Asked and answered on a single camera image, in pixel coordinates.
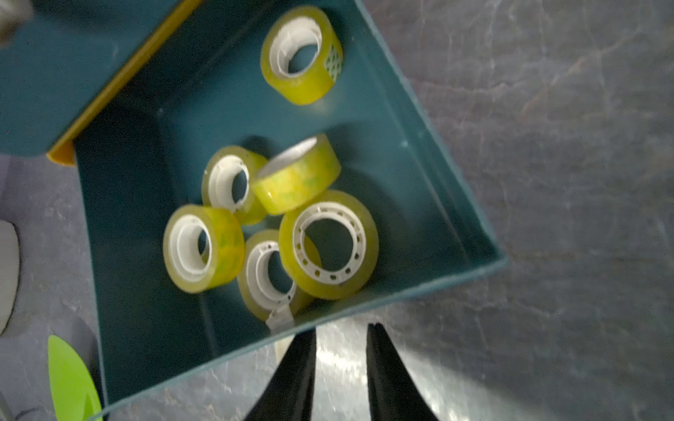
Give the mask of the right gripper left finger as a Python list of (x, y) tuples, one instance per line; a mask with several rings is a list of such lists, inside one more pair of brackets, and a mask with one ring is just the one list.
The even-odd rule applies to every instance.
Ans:
[(314, 329), (295, 336), (245, 420), (312, 419), (316, 348)]

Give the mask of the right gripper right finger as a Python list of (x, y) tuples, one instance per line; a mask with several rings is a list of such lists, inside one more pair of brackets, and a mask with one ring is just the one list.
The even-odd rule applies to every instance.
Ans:
[(372, 420), (437, 420), (382, 324), (369, 324), (366, 345)]

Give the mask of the yellow-green tape roll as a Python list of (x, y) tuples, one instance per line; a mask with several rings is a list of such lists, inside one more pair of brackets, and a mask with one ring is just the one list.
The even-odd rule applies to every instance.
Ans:
[[(324, 219), (344, 226), (352, 240), (349, 261), (335, 271), (321, 268), (305, 246), (308, 228)], [(287, 212), (279, 227), (278, 245), (291, 279), (310, 296), (325, 300), (341, 300), (360, 291), (372, 277), (379, 255), (377, 226), (370, 211), (354, 196), (334, 189)]]
[(250, 187), (251, 179), (268, 160), (243, 147), (219, 150), (205, 169), (201, 195), (205, 206), (233, 212), (243, 226), (260, 223), (267, 212)]
[[(307, 67), (291, 73), (290, 63), (303, 47), (315, 45)], [(266, 83), (294, 105), (310, 105), (335, 86), (344, 65), (342, 44), (323, 10), (301, 5), (286, 12), (270, 28), (261, 51)]]
[(231, 282), (243, 267), (245, 253), (242, 227), (226, 209), (184, 205), (165, 228), (165, 267), (173, 284), (186, 293)]
[(281, 215), (317, 198), (341, 172), (332, 144), (320, 133), (268, 161), (250, 187), (268, 214)]
[(263, 321), (270, 331), (295, 325), (295, 317), (315, 298), (291, 284), (287, 292), (277, 289), (270, 278), (272, 254), (280, 253), (279, 231), (264, 230), (246, 242), (246, 255), (237, 282), (249, 311)]

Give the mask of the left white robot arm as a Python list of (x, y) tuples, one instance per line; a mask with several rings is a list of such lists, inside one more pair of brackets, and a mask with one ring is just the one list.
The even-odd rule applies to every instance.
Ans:
[(1, 221), (1, 333), (12, 315), (19, 286), (20, 247), (16, 228)]

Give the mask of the teal three-drawer cabinet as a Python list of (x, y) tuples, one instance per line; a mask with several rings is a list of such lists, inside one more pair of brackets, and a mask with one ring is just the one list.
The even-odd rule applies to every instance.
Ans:
[(77, 169), (101, 391), (292, 336), (247, 419), (320, 419), (318, 329), (505, 261), (360, 1), (5, 1), (1, 152)]

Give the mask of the green toy shovel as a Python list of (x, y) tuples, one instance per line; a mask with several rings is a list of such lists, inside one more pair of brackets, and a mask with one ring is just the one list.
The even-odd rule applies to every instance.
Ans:
[(65, 340), (50, 335), (47, 342), (48, 376), (54, 414), (58, 421), (103, 420), (98, 390), (87, 366)]

